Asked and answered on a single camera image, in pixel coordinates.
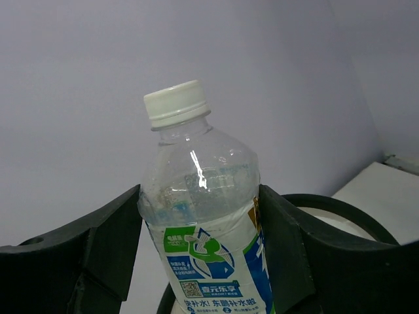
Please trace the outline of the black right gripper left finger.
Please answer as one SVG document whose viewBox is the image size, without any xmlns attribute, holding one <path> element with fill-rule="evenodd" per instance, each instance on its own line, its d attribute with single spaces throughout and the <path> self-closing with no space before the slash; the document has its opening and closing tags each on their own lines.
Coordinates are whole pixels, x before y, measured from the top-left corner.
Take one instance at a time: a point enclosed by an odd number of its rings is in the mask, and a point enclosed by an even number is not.
<svg viewBox="0 0 419 314">
<path fill-rule="evenodd" d="M 23 243 L 1 247 L 2 313 L 119 313 L 142 218 L 139 186 Z"/>
</svg>

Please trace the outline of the green white label bottle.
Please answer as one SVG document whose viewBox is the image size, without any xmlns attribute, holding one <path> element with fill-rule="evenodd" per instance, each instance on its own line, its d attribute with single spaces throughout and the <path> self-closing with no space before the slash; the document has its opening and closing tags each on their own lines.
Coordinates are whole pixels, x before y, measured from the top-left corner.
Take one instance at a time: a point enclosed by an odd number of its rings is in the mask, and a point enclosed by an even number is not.
<svg viewBox="0 0 419 314">
<path fill-rule="evenodd" d="M 257 154 L 215 129 L 197 80 L 144 97 L 158 151 L 138 208 L 184 313 L 273 313 Z"/>
</svg>

